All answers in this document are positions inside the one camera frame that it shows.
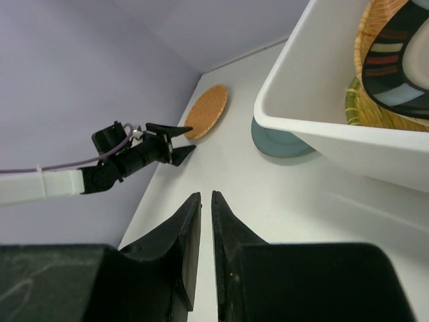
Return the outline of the round orange woven plate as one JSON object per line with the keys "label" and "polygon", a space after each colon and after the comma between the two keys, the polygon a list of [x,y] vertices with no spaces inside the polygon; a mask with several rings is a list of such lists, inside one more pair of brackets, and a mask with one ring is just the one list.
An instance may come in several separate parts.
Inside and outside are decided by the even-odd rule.
{"label": "round orange woven plate", "polygon": [[207,134],[220,119],[229,98],[226,85],[218,84],[207,89],[193,104],[184,126],[192,130],[185,134],[189,140],[197,140]]}

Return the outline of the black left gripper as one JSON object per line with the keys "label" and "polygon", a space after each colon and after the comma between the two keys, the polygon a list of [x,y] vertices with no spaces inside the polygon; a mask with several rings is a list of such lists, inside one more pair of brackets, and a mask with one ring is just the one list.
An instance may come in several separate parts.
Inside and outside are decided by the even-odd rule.
{"label": "black left gripper", "polygon": [[139,144],[128,148],[116,156],[116,165],[121,178],[127,178],[152,162],[168,163],[179,166],[191,154],[196,146],[171,148],[171,138],[193,130],[193,127],[174,127],[146,123],[146,130]]}

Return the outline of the green yellow bamboo tray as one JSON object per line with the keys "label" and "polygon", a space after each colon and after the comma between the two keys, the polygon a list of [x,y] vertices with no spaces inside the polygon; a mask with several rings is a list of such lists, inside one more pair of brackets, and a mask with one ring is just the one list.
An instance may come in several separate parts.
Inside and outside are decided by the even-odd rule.
{"label": "green yellow bamboo tray", "polygon": [[374,103],[355,76],[345,95],[348,125],[428,132],[428,127],[392,113]]}

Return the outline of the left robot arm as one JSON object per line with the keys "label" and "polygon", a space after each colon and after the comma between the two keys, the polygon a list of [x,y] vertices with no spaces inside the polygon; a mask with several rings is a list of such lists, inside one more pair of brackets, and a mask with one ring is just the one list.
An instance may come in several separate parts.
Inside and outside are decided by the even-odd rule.
{"label": "left robot arm", "polygon": [[195,149],[174,148],[172,138],[192,131],[147,123],[133,128],[118,121],[95,132],[91,139],[98,152],[93,159],[30,169],[1,171],[1,205],[101,193],[142,168],[160,162],[179,166]]}

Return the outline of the striped rim round plate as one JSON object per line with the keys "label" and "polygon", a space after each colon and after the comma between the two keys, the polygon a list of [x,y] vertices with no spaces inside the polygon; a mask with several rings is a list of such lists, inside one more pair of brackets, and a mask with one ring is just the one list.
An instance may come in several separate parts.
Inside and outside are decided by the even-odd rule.
{"label": "striped rim round plate", "polygon": [[408,1],[387,23],[365,57],[361,84],[369,98],[392,113],[428,121],[428,87],[406,72],[406,52],[428,23],[428,2]]}

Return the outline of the orange fish-shaped woven basket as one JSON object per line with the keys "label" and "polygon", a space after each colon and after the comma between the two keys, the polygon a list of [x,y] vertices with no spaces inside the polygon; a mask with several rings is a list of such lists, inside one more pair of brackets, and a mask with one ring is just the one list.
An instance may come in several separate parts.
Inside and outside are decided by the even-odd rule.
{"label": "orange fish-shaped woven basket", "polygon": [[407,0],[370,0],[364,10],[354,45],[354,64],[357,78],[362,81],[363,63],[369,49],[388,21],[407,3]]}

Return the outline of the teal round ceramic plate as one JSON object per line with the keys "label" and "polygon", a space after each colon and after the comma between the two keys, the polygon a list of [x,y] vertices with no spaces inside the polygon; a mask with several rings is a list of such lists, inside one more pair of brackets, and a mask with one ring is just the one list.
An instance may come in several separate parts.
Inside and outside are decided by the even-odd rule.
{"label": "teal round ceramic plate", "polygon": [[251,122],[251,137],[255,147],[273,158],[296,158],[315,151],[310,145],[288,131],[280,131]]}

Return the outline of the white plastic bin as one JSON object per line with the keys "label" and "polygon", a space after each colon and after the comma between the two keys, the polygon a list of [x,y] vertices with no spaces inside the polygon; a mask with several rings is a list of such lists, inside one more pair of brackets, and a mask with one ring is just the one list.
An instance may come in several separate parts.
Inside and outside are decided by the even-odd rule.
{"label": "white plastic bin", "polygon": [[311,1],[254,105],[262,127],[289,131],[351,172],[428,191],[428,134],[349,125],[346,91],[366,1]]}

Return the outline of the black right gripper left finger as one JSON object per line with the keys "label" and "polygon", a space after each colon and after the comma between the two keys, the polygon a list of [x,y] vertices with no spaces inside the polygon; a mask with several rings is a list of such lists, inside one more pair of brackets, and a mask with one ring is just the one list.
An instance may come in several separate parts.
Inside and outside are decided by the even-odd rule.
{"label": "black right gripper left finger", "polygon": [[2,321],[186,321],[194,309],[201,196],[121,249],[1,247]]}

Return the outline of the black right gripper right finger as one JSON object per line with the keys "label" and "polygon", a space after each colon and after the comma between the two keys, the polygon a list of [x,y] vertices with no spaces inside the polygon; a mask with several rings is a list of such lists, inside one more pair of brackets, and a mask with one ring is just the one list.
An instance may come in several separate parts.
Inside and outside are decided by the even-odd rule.
{"label": "black right gripper right finger", "polygon": [[385,252],[368,243],[270,244],[211,199],[219,321],[415,321]]}

